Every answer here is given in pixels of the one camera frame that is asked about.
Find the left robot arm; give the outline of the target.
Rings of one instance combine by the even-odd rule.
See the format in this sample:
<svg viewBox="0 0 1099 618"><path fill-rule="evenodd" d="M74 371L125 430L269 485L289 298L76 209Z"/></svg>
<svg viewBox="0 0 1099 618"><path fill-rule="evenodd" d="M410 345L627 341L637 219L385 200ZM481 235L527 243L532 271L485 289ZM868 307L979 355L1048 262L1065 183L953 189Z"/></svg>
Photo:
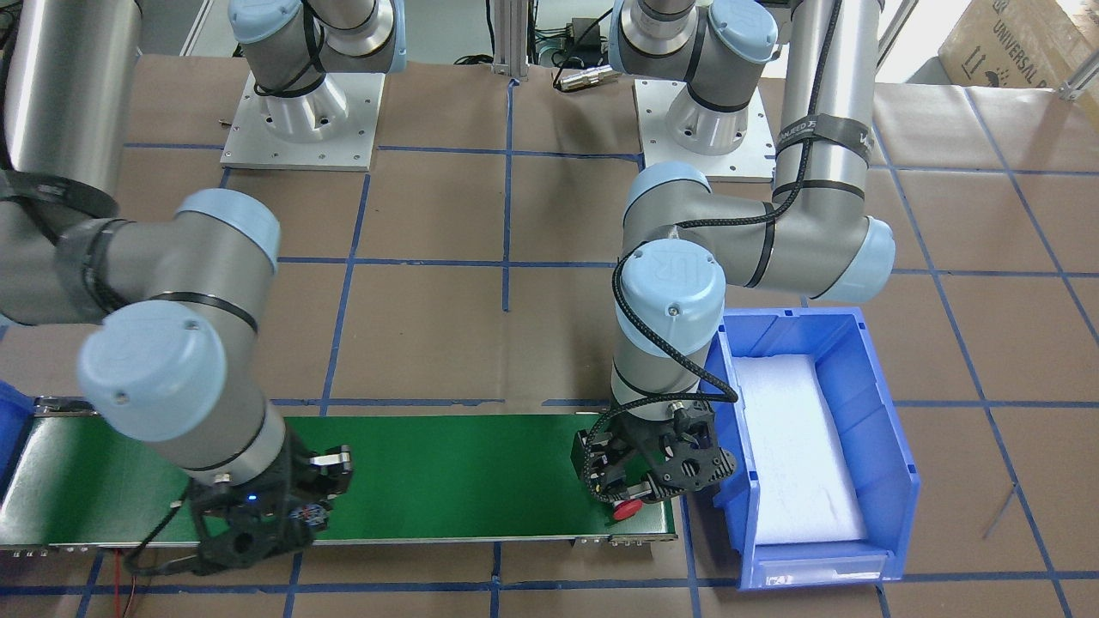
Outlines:
<svg viewBox="0 0 1099 618"><path fill-rule="evenodd" d="M574 437L595 500L662 503L726 481L714 408L739 393L704 368L729 286L861 304L890 278L891 228L865 214L880 1L789 1L792 23L769 200L715 194L681 161L632 183L611 279L610 409Z"/></svg>

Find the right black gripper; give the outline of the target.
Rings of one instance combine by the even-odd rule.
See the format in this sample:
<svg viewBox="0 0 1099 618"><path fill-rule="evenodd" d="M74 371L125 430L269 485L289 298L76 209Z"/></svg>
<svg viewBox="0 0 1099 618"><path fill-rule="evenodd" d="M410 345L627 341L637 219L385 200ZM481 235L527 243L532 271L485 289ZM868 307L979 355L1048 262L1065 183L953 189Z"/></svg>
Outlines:
<svg viewBox="0 0 1099 618"><path fill-rule="evenodd" d="M354 474L349 445L325 454L306 448L288 430L271 466L244 484L217 482L188 489L197 551L187 569L206 576L243 570L260 560L313 544L328 529L332 501Z"/></svg>

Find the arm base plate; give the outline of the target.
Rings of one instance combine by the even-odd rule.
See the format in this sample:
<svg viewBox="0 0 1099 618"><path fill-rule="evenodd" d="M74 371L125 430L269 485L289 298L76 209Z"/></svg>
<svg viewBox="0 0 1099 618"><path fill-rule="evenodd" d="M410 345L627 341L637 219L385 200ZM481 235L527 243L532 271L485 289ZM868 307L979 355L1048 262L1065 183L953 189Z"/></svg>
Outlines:
<svg viewBox="0 0 1099 618"><path fill-rule="evenodd" d="M684 82L636 79L635 102L648 166L688 163L711 181L769 183L774 141L758 91L734 112L704 108Z"/></svg>
<svg viewBox="0 0 1099 618"><path fill-rule="evenodd" d="M260 97L248 77L221 164L278 172L369 172L382 74L328 74L312 93Z"/></svg>

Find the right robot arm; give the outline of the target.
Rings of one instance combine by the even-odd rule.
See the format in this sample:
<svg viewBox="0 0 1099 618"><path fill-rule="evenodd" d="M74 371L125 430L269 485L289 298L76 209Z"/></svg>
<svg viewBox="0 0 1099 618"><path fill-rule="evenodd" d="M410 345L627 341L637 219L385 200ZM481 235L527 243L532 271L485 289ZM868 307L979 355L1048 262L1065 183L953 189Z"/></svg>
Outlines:
<svg viewBox="0 0 1099 618"><path fill-rule="evenodd" d="M249 376L280 227L209 189L173 220L113 198L138 1L24 1L3 38L3 322L97 324L82 394L118 433L188 475L192 555L137 576L248 569L313 544L349 487L348 446L307 449Z"/></svg>

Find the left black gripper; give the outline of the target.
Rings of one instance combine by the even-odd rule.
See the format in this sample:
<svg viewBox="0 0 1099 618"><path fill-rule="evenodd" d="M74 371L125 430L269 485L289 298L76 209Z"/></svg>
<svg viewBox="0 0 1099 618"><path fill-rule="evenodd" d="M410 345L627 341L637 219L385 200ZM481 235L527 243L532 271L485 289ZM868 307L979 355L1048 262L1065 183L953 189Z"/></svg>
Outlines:
<svg viewBox="0 0 1099 618"><path fill-rule="evenodd" d="M671 402L671 418L647 420L617 415L608 432L574 435L574 472L593 500L632 500L629 486L650 482L644 503L660 503L709 488L739 472L739 462L719 445L710 402Z"/></svg>

